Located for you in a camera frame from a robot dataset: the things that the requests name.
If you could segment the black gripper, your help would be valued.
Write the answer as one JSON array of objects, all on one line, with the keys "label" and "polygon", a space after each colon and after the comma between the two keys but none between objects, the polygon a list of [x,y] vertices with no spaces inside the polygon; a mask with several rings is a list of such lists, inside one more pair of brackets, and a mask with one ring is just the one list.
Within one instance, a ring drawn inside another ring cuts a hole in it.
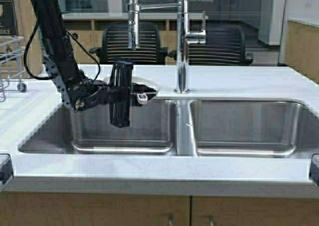
[{"label": "black gripper", "polygon": [[155,98],[157,90],[145,84],[132,83],[134,64],[128,58],[117,58],[113,62],[111,78],[103,80],[86,80],[84,86],[87,94],[76,100],[75,110],[84,111],[100,105],[108,105],[110,123],[118,128],[130,125],[131,106],[144,106]]}]

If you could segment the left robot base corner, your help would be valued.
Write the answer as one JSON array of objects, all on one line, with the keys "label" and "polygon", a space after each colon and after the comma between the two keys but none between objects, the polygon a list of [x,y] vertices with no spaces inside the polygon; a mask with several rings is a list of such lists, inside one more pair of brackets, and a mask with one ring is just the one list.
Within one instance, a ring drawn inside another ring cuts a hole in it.
[{"label": "left robot base corner", "polygon": [[11,157],[8,154],[0,155],[0,190],[2,191],[13,178]]}]

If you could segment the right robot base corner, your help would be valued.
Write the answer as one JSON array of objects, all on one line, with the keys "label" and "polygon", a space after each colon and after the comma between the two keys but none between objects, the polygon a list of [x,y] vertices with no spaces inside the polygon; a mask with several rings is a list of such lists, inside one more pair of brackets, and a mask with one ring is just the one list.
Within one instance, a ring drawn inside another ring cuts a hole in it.
[{"label": "right robot base corner", "polygon": [[319,186],[319,155],[314,154],[311,158],[309,179],[318,187]]}]

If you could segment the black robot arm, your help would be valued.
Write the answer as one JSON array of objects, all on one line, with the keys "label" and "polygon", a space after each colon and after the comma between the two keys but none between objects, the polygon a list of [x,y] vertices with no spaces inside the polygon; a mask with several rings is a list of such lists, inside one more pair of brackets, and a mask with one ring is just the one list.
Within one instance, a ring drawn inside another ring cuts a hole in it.
[{"label": "black robot arm", "polygon": [[45,80],[55,84],[64,106],[74,112],[109,106],[110,123],[118,128],[128,127],[131,107],[153,100],[158,93],[154,86],[132,81],[134,63],[127,58],[113,62],[108,82],[87,77],[78,67],[58,0],[30,1],[36,16],[33,32],[40,30],[49,58]]}]

